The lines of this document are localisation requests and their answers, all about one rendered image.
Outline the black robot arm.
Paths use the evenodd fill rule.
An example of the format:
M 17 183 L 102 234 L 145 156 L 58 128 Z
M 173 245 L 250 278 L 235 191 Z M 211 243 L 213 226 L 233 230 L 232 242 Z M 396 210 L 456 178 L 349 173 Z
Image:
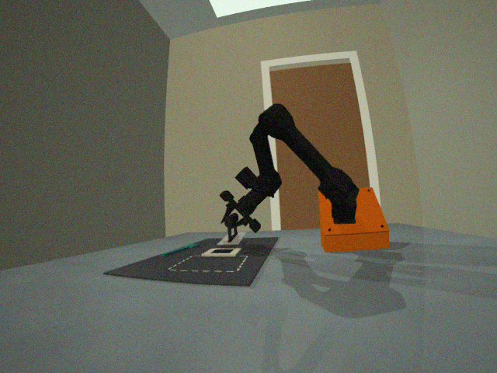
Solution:
M 320 179 L 319 191 L 332 204 L 332 217 L 336 225 L 355 224 L 356 199 L 359 189 L 341 169 L 331 166 L 324 156 L 296 128 L 286 107 L 275 103 L 259 115 L 259 123 L 250 135 L 259 176 L 246 166 L 235 179 L 261 203 L 266 197 L 274 198 L 282 185 L 275 170 L 268 136 L 283 141 L 298 158 Z

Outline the cream square tile with dark centre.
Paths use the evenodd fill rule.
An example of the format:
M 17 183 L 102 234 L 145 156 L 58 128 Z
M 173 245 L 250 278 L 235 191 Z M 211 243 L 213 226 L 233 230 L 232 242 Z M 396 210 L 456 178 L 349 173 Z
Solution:
M 226 256 L 232 257 L 237 256 L 237 254 L 242 250 L 242 248 L 219 248 L 219 249 L 209 249 L 201 256 Z

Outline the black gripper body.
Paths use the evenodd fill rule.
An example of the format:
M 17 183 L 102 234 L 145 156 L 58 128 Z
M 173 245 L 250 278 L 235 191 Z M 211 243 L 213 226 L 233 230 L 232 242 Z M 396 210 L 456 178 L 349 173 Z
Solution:
M 249 192 L 238 202 L 234 201 L 234 196 L 228 191 L 223 191 L 219 195 L 224 201 L 227 201 L 230 209 L 235 208 L 243 217 L 243 222 L 249 224 L 250 229 L 253 232 L 257 232 L 261 225 L 254 218 L 253 220 L 249 216 L 249 214 L 260 204 Z M 239 209 L 240 210 L 239 210 Z

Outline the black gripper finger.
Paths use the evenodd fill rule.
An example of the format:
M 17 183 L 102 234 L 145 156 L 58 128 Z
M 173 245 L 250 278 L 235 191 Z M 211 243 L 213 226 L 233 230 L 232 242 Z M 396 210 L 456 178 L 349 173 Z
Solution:
M 234 210 L 234 208 L 233 208 L 233 209 L 230 209 L 230 208 L 229 208 L 229 206 L 227 206 L 227 205 L 225 205 L 225 206 L 227 207 L 227 209 L 226 209 L 225 215 L 224 215 L 224 217 L 223 217 L 223 219 L 222 219 L 221 223 L 223 223 L 223 222 L 224 222 L 224 220 L 225 220 L 225 218 L 226 218 L 226 217 L 228 217 L 228 216 L 230 215 L 230 213 Z
M 247 226 L 246 223 L 244 223 L 242 219 L 240 221 L 238 221 L 237 223 L 235 223 L 233 226 L 231 226 L 231 229 L 236 228 L 236 227 L 241 226 L 241 225 Z

